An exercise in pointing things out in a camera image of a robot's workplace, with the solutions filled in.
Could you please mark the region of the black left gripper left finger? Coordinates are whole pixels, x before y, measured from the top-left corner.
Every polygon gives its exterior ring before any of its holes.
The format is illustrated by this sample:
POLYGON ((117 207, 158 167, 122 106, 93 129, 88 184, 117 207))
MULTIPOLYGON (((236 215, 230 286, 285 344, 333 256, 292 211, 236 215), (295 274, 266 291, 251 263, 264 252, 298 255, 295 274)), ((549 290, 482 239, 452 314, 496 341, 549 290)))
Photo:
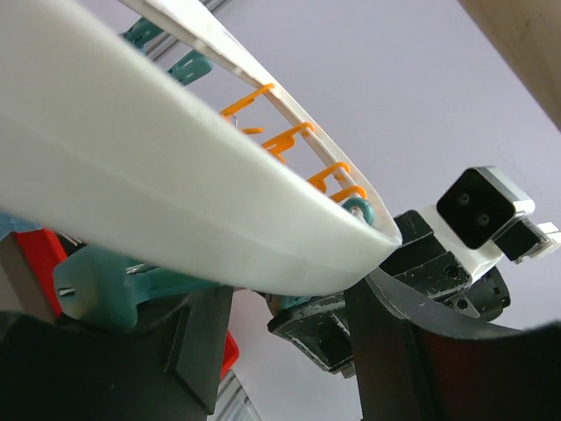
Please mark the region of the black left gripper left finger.
POLYGON ((1 315, 4 420, 204 420, 214 412, 233 291, 144 303, 131 332, 1 315))

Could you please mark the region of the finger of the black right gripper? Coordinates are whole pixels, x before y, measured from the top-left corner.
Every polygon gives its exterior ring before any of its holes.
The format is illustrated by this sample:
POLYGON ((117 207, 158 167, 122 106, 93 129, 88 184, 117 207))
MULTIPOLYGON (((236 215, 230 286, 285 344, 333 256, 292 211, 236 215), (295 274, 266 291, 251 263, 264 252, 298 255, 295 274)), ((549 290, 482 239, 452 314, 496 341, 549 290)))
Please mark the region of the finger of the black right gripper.
POLYGON ((324 372, 354 376, 351 333, 343 296, 268 296, 267 329, 290 342, 324 372))

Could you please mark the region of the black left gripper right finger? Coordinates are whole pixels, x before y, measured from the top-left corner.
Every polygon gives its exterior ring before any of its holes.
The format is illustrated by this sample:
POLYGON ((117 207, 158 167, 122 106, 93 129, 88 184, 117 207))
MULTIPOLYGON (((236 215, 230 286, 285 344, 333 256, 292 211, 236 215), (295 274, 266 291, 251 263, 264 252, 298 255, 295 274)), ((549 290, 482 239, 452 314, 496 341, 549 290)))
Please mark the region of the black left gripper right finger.
POLYGON ((364 419, 559 419, 559 322, 488 323, 382 271, 344 298, 364 419))

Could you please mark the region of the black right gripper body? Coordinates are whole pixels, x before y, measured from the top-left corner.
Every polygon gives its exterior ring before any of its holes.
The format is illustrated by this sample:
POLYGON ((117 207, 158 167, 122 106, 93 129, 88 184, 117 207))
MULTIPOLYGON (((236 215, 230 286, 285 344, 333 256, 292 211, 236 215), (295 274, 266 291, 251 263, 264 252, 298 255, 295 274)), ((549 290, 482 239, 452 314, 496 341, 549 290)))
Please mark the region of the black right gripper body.
POLYGON ((487 322, 494 321, 511 304, 500 271, 490 268, 473 280, 419 212, 409 210, 394 221, 403 242, 380 265, 388 275, 461 314, 487 322))

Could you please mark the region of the white round clip hanger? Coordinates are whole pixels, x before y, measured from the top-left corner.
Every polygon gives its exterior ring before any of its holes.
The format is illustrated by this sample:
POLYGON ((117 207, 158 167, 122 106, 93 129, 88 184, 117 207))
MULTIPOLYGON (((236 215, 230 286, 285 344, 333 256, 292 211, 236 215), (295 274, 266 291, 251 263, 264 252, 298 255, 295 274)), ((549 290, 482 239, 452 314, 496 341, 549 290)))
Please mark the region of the white round clip hanger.
POLYGON ((366 225, 74 1, 1 4, 1 209, 187 275, 347 289, 401 245, 366 225))

